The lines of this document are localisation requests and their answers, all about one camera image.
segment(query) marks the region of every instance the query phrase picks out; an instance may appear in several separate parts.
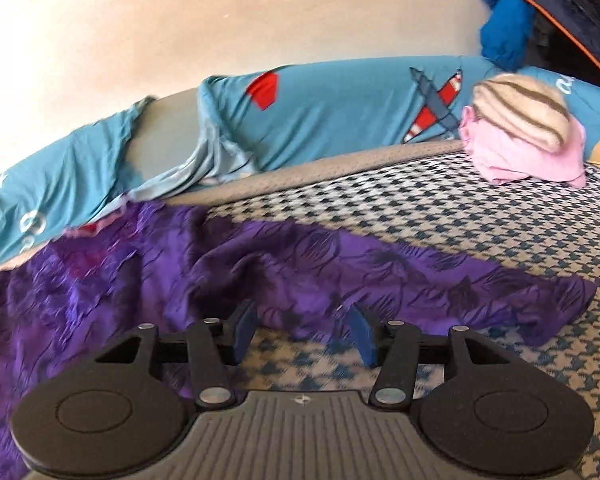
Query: bed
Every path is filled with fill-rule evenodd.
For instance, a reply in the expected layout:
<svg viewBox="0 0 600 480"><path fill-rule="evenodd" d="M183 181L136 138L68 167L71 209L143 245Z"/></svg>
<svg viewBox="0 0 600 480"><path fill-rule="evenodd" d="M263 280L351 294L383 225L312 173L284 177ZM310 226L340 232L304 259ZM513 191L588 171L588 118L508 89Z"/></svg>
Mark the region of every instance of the bed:
<svg viewBox="0 0 600 480"><path fill-rule="evenodd" d="M377 163L375 169L337 178L325 177L324 166L317 173L314 166L300 180L278 181L276 190L266 187L272 179L262 179L248 192L242 190L248 198L235 201L237 192L215 199L225 203L215 206L213 214L320 222L387 241L401 238L496 258L533 274L577 272L596 280L597 295L586 314L547 345L530 348L514 329L490 329L488 335L587 400L596 424L581 473L600 479L600 170L587 167L587 186L581 190L535 179L495 187L481 179L463 153L407 158L414 160ZM178 198L187 201L205 202L195 194ZM250 388L368 392L374 372L363 368L347 342L294 342L260 330L234 378ZM441 381L440 368L421 367L416 391L424 395Z"/></svg>

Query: white wall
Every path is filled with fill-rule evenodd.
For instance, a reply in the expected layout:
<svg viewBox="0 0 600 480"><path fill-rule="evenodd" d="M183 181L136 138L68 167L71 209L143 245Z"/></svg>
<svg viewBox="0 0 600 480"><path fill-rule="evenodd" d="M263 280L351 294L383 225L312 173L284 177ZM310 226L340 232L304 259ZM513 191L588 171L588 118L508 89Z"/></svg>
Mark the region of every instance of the white wall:
<svg viewBox="0 0 600 480"><path fill-rule="evenodd" d="M480 0L0 0L0 171L213 73L475 54Z"/></svg>

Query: pink cloth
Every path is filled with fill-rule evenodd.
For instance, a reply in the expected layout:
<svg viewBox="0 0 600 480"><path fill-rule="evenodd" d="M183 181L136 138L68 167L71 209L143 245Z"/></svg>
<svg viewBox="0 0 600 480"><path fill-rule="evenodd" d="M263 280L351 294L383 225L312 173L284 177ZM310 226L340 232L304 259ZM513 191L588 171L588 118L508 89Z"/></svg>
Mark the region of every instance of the pink cloth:
<svg viewBox="0 0 600 480"><path fill-rule="evenodd" d="M104 218L100 220L96 220L95 222L90 222L88 224L83 224L80 227L76 228L67 228L64 230L64 236L69 238L93 238L100 231L102 231L105 227L110 226L121 216L124 216L126 213L126 203L119 210L114 211L111 214L108 214Z"/></svg>
<svg viewBox="0 0 600 480"><path fill-rule="evenodd" d="M586 178L582 161L585 132L572 116L573 135L557 153L549 153L517 137L510 137L497 126L475 117L474 109L462 110L460 138L476 170L492 184L504 184L535 176L554 182L568 182L584 187Z"/></svg>

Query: red shape print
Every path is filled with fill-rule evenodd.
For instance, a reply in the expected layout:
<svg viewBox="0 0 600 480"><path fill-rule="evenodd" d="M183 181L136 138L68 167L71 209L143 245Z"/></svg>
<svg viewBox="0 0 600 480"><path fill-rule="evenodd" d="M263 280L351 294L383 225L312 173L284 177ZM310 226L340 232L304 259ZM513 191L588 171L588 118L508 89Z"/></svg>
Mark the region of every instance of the red shape print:
<svg viewBox="0 0 600 480"><path fill-rule="evenodd" d="M256 102L260 110L266 110L276 101L278 92L278 74L265 72L251 81L247 94Z"/></svg>

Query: blue t-shirt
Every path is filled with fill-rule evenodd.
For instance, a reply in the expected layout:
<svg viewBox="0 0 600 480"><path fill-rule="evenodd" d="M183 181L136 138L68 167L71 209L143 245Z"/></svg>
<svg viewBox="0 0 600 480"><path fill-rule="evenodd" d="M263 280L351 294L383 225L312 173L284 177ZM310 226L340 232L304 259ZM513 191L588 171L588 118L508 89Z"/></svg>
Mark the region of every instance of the blue t-shirt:
<svg viewBox="0 0 600 480"><path fill-rule="evenodd" d="M151 100L83 126L0 174L0 263L88 222L142 183L124 155Z"/></svg>
<svg viewBox="0 0 600 480"><path fill-rule="evenodd" d="M199 88L210 124L261 171L328 156L457 137L472 87L500 72L481 57L413 56L283 66L212 76Z"/></svg>
<svg viewBox="0 0 600 480"><path fill-rule="evenodd" d="M524 67L518 73L535 77L562 92L570 113L586 131L584 155L589 160L600 142L600 87L535 66Z"/></svg>

